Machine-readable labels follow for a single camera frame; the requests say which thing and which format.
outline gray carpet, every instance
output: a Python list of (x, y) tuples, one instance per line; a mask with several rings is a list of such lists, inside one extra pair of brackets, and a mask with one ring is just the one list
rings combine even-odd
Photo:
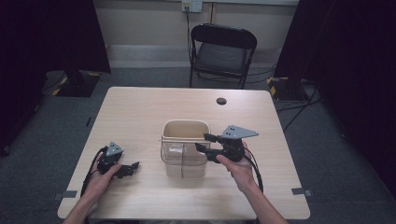
[[(270, 68), (252, 68), (260, 73)], [(62, 72), (48, 73), (47, 85)], [(271, 73), (247, 79), (246, 89), (268, 90)], [(195, 77), (194, 88), (238, 89), (238, 84)], [(66, 190), (108, 88), (112, 86), (187, 88), (189, 68), (113, 69), (103, 75), (91, 98), (54, 97), (42, 105), (0, 158), (0, 223), (61, 223), (55, 193)], [(313, 85), (306, 84), (313, 93)], [(314, 101), (319, 98), (316, 93)], [(275, 102), (277, 109), (303, 105)], [(279, 112), (286, 127), (299, 109)], [(285, 131), (308, 197), (311, 217), (290, 223), (396, 223), (396, 203), (368, 162), (342, 137), (342, 125), (321, 101), (307, 107)]]

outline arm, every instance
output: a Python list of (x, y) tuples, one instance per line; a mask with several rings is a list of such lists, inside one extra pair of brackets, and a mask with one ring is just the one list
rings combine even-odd
[(97, 171), (97, 163), (99, 162), (102, 154), (96, 159), (96, 163), (91, 170), (91, 179), (85, 190), (85, 193), (78, 200), (72, 211), (67, 215), (63, 224), (77, 224), (83, 223), (85, 217), (90, 212), (91, 207), (96, 204), (102, 194), (105, 192), (112, 176), (121, 168), (121, 164), (113, 165), (104, 175)]
[(233, 162), (222, 155), (218, 155), (216, 159), (231, 172), (238, 189), (247, 197), (260, 223), (288, 223), (271, 205), (267, 197), (259, 189), (259, 186), (257, 186), (254, 181), (252, 167), (245, 158), (240, 162)]

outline black cable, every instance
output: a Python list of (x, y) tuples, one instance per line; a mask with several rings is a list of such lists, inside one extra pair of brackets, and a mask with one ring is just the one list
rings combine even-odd
[[(314, 101), (312, 103), (309, 103), (308, 105), (314, 105), (314, 104), (317, 104), (320, 101), (321, 101), (321, 97), (318, 98), (316, 101)], [(305, 105), (297, 105), (297, 106), (288, 107), (288, 108), (281, 108), (281, 109), (278, 109), (276, 112), (279, 114), (280, 112), (282, 112), (284, 110), (298, 109), (298, 108), (301, 108), (301, 107), (304, 107), (304, 106), (306, 106), (306, 104)]]
[[(305, 103), (305, 101), (297, 101), (297, 102), (288, 103), (287, 105), (283, 105), (282, 108), (278, 109), (278, 110), (276, 111), (276, 113), (277, 113), (277, 114), (280, 114), (282, 111), (285, 111), (285, 110), (287, 110), (287, 109), (293, 108), (293, 107), (288, 107), (288, 106), (290, 106), (290, 105), (296, 105), (296, 104), (302, 104), (302, 103)], [(294, 106), (294, 107), (300, 108), (300, 107), (302, 107), (302, 106), (305, 106), (305, 105), (298, 105), (298, 106)]]
[(285, 104), (285, 103), (291, 103), (292, 105), (293, 104), (301, 104), (301, 103), (304, 103), (304, 101), (302, 101), (302, 100), (295, 100), (295, 101), (293, 101), (293, 100), (289, 100), (289, 101), (284, 101), (284, 100), (282, 100), (282, 101), (274, 101), (274, 104)]
[[(251, 151), (249, 149), (245, 148), (245, 150), (248, 151), (248, 153), (250, 154), (251, 158), (253, 158), (253, 160), (254, 160), (254, 163), (253, 163), (253, 161), (247, 155), (244, 155), (244, 158), (247, 159), (247, 161), (253, 167), (254, 172), (256, 173), (257, 182), (259, 182), (259, 189), (262, 191), (262, 193), (264, 193), (264, 186), (262, 184), (262, 175), (260, 174), (260, 170), (259, 170), (259, 166), (257, 165), (256, 158), (254, 158), (253, 153), (251, 153)], [(255, 223), (256, 224), (260, 224), (259, 217), (256, 217)]]
[(301, 110), (293, 117), (293, 119), (291, 119), (291, 121), (288, 123), (288, 125), (286, 125), (286, 127), (283, 129), (283, 133), (289, 128), (289, 126), (294, 122), (294, 120), (301, 114), (301, 112), (303, 112), (303, 110), (305, 110), (311, 103), (312, 99), (315, 96), (315, 93), (317, 92), (318, 89), (318, 85), (315, 86), (314, 92), (312, 93), (311, 97), (309, 98), (308, 102), (306, 103), (306, 105), (303, 105), (303, 107), (301, 108)]
[(274, 72), (274, 68), (271, 68), (271, 69), (268, 70), (268, 71), (264, 71), (264, 72), (260, 72), (260, 73), (247, 74), (247, 76), (248, 76), (248, 77), (252, 77), (252, 76), (262, 75), (262, 74), (270, 73), (270, 72)]
[[(100, 154), (101, 152), (105, 152), (106, 149), (107, 149), (107, 147), (102, 147), (101, 149), (99, 149), (99, 151), (96, 153), (95, 157), (93, 158), (93, 161), (92, 161), (92, 163), (91, 163), (91, 167), (90, 167), (90, 169), (88, 170), (87, 175), (85, 176), (84, 182), (82, 183), (81, 193), (80, 193), (80, 195), (79, 195), (80, 198), (81, 198), (82, 195), (85, 193), (85, 190), (86, 190), (87, 187), (88, 187), (88, 183), (90, 182), (91, 175), (92, 175), (93, 173), (96, 172), (96, 171), (93, 171), (93, 172), (91, 173), (91, 170), (92, 170), (93, 165), (95, 164), (95, 162), (96, 162), (96, 160), (97, 160), (99, 154)], [(85, 224), (90, 224), (90, 220), (88, 219), (88, 217), (85, 217), (84, 223), (85, 223)]]
[(186, 19), (187, 19), (187, 49), (189, 52), (189, 60), (191, 63), (191, 38), (190, 38), (190, 9), (188, 7), (184, 7), (186, 11)]
[[(209, 80), (209, 81), (217, 81), (217, 82), (223, 82), (223, 83), (239, 83), (239, 82), (237, 82), (237, 81), (222, 81), (222, 80), (219, 80), (219, 79), (224, 79), (224, 78), (227, 78), (227, 77), (203, 77), (203, 76), (201, 75), (200, 78), (203, 78), (203, 79), (206, 79), (206, 80)], [(264, 79), (261, 79), (261, 80), (258, 80), (258, 81), (247, 81), (247, 82), (245, 82), (245, 83), (264, 82), (265, 80), (267, 80), (267, 78), (268, 78), (268, 77), (265, 77)]]
[(215, 3), (211, 3), (212, 8), (210, 8), (210, 23), (213, 21), (213, 8), (215, 7)]

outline baseboard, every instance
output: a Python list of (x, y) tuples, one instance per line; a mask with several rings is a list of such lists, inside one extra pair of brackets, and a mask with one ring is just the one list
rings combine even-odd
[[(189, 67), (189, 53), (184, 46), (109, 45), (107, 57), (112, 68)], [(271, 67), (281, 49), (256, 49), (251, 67)]]

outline wall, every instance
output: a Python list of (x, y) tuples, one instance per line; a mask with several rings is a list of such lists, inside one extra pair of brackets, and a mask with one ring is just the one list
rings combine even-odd
[[(267, 54), (267, 57), (257, 55), (256, 59), (275, 63), (296, 8), (292, 1), (287, 4), (278, 1), (283, 5), (203, 2), (202, 13), (190, 13), (190, 28), (211, 21), (245, 28), (258, 38), (258, 54)], [(187, 19), (180, 1), (95, 0), (94, 3), (107, 45), (187, 48)]]

